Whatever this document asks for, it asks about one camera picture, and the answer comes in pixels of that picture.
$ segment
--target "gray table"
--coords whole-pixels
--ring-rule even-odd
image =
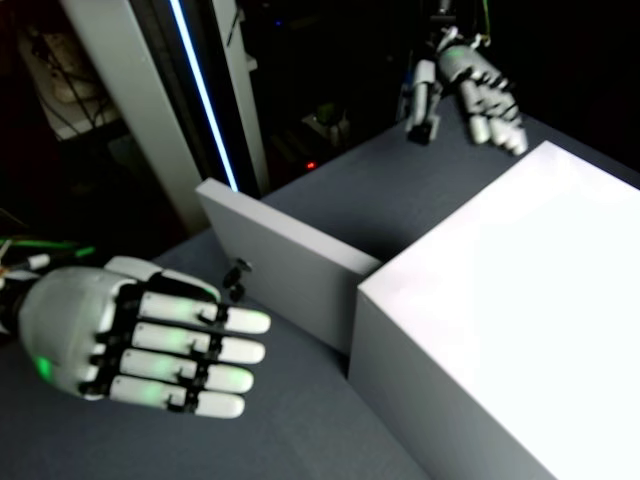
[[[473,147],[445,101],[438,142],[401,127],[270,195],[265,202],[367,253],[389,259],[511,166]],[[640,176],[553,129],[544,139],[628,182]],[[212,233],[167,252],[164,266],[220,283],[228,265]],[[89,403],[41,382],[17,344],[0,350],[0,474],[7,479],[426,479],[345,378],[345,359],[274,316],[245,414],[233,421]]]

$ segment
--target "white box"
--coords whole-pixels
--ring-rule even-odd
[[[213,179],[197,192],[227,257],[253,267],[247,296],[348,354],[358,284],[380,262]]]
[[[349,380],[434,480],[640,479],[640,192],[550,143],[360,287]]]

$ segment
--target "white shelf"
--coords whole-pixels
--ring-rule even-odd
[[[31,42],[28,38],[21,36],[18,39],[18,50],[24,60],[31,78],[38,89],[40,95],[40,103],[47,117],[49,125],[61,140],[67,140],[82,133],[90,131],[93,127],[78,103],[62,103],[53,94],[53,85],[51,81],[51,73],[47,66],[31,53]],[[83,102],[85,108],[91,116],[95,115],[100,109],[99,100],[87,100]],[[58,115],[63,117],[67,123],[58,118],[51,109],[54,109]],[[105,107],[96,118],[96,127],[106,125],[120,118],[118,109],[109,104]]]

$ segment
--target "robotic arm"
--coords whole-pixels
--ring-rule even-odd
[[[130,257],[2,282],[0,325],[53,386],[87,400],[242,414],[254,381],[246,366],[265,348],[238,335],[265,333],[268,315],[224,305],[212,285]]]
[[[451,12],[451,1],[441,0],[436,14],[430,17],[432,25],[449,26],[431,34],[426,42],[431,53],[416,65],[407,122],[409,139],[422,144],[435,139],[440,121],[436,109],[444,84],[458,91],[474,143],[492,141],[521,155],[528,144],[518,106],[510,93],[512,85],[476,50],[483,41],[489,45],[489,34],[476,34],[473,41],[465,40],[452,25],[455,17]]]

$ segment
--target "led light strip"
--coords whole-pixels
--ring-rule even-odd
[[[220,153],[220,157],[222,158],[222,164],[224,165],[224,170],[227,174],[227,179],[229,180],[229,186],[234,192],[237,192],[238,185],[236,184],[236,179],[233,175],[233,169],[231,168],[231,163],[229,162],[229,156],[227,155],[227,150],[224,147],[224,142],[222,141],[222,135],[220,134],[218,121],[216,120],[216,116],[213,113],[213,106],[211,104],[211,100],[209,99],[209,93],[207,92],[207,87],[205,87],[205,84],[204,84],[204,78],[202,77],[202,72],[200,71],[200,64],[198,63],[196,52],[193,49],[193,44],[191,43],[191,36],[189,35],[189,29],[187,28],[187,23],[185,22],[184,15],[182,13],[182,7],[180,5],[180,1],[179,0],[169,0],[169,1],[171,3],[171,10],[173,10],[173,16],[175,17],[176,23],[178,24],[178,30],[180,31],[180,38],[182,39],[182,44],[184,45],[184,49],[187,52],[187,57],[189,58],[189,65],[191,66],[191,71],[193,72],[193,78],[195,78],[196,85],[198,86],[198,92],[200,93],[200,100],[202,101],[202,105],[204,106],[205,113],[207,114],[207,120],[209,120],[209,127],[211,128],[211,133],[213,133],[213,138],[216,141],[218,152]]]

